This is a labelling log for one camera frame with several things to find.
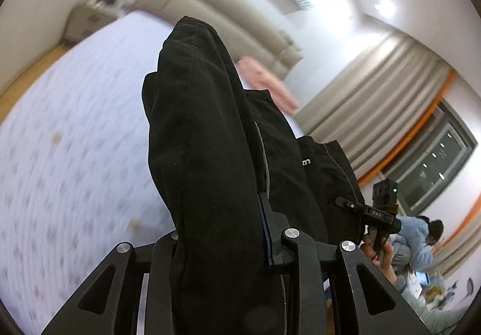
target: white bedsheet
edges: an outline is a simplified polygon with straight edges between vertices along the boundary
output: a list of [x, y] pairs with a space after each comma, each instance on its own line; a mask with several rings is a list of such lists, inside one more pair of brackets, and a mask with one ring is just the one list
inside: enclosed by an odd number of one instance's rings
[[0, 297], [27, 335], [116, 244], [174, 229], [148, 169], [141, 99], [172, 29], [142, 12], [110, 24], [52, 65], [0, 127]]

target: headboard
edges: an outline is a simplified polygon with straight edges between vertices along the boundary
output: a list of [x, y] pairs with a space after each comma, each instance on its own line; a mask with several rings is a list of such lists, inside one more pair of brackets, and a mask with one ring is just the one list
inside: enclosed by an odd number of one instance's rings
[[302, 55], [292, 39], [245, 0], [135, 0], [133, 7], [172, 24], [190, 16], [215, 28], [233, 61], [247, 55], [284, 79]]

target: triangular cutout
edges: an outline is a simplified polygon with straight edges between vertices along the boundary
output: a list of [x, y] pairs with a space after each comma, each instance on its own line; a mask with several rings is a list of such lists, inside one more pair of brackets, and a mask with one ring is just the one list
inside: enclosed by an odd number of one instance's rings
[[361, 281], [367, 311], [370, 315], [374, 316], [394, 309], [396, 304], [366, 266], [357, 266], [357, 275], [359, 275], [359, 280]]
[[110, 287], [114, 279], [115, 266], [108, 265], [104, 271], [93, 282], [92, 286], [85, 292], [78, 302], [78, 307], [92, 313], [101, 315], [105, 311]]

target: pant leg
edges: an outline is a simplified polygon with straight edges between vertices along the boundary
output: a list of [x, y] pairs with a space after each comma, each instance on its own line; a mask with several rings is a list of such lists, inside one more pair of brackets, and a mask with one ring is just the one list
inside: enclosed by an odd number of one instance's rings
[[282, 334], [284, 298], [266, 271], [256, 199], [265, 188], [260, 141], [215, 30], [183, 18], [142, 95], [151, 175], [179, 233], [170, 276], [177, 333]]
[[344, 240], [359, 244], [364, 224], [359, 216], [336, 206], [337, 197], [364, 204], [364, 197], [347, 157], [337, 141], [326, 144], [311, 137], [297, 139], [301, 150], [304, 172], [311, 192], [316, 198], [324, 219], [329, 243], [338, 245]]
[[264, 143], [272, 210], [283, 213], [291, 227], [326, 243], [324, 217], [307, 185], [301, 152], [292, 129], [269, 91], [245, 92]]

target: beige curtain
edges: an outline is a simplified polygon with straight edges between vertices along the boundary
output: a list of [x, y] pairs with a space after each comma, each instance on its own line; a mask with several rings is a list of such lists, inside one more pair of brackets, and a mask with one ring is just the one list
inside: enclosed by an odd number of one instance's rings
[[295, 120], [318, 143], [337, 140], [360, 177], [420, 118], [450, 70], [424, 45], [391, 30], [365, 48]]
[[434, 255], [429, 271], [438, 269], [445, 277], [458, 270], [481, 246], [481, 212], [467, 224], [448, 244]]

